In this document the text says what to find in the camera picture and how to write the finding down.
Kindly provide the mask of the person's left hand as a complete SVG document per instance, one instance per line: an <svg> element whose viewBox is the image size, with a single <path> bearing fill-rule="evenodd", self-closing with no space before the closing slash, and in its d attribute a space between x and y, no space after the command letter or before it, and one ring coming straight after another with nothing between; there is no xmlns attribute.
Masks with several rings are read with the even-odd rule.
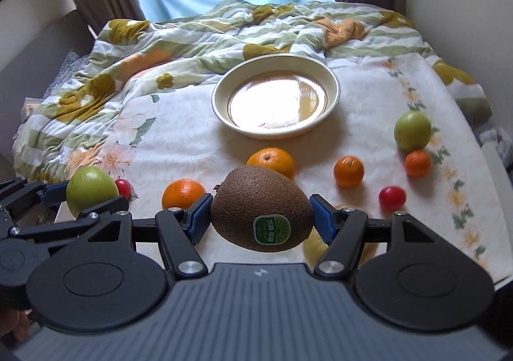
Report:
<svg viewBox="0 0 513 361"><path fill-rule="evenodd" d="M1 309L0 337L13 333L18 342L24 342L29 336L29 318L25 311L10 308Z"/></svg>

